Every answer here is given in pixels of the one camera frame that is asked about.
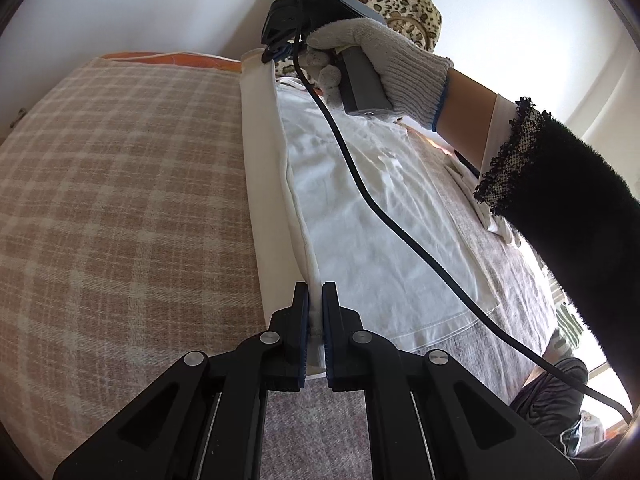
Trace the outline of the right forearm black fuzzy sleeve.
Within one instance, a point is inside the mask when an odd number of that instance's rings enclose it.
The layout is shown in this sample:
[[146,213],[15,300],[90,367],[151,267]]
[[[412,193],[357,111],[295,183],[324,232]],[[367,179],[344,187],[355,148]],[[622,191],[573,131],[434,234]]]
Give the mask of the right forearm black fuzzy sleeve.
[[427,120],[489,168],[479,200],[512,223],[573,299],[639,403],[639,203],[619,174],[531,99],[499,102],[462,73],[427,79]]

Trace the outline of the right hand grey knit glove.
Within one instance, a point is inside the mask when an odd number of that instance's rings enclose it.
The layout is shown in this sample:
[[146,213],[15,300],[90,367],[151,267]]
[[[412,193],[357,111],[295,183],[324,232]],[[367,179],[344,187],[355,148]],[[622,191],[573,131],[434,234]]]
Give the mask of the right hand grey knit glove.
[[360,47],[378,73],[386,98],[396,113],[434,129],[442,114],[448,72],[454,67],[418,48],[399,32],[370,18],[352,18],[320,27],[307,38],[309,52]]

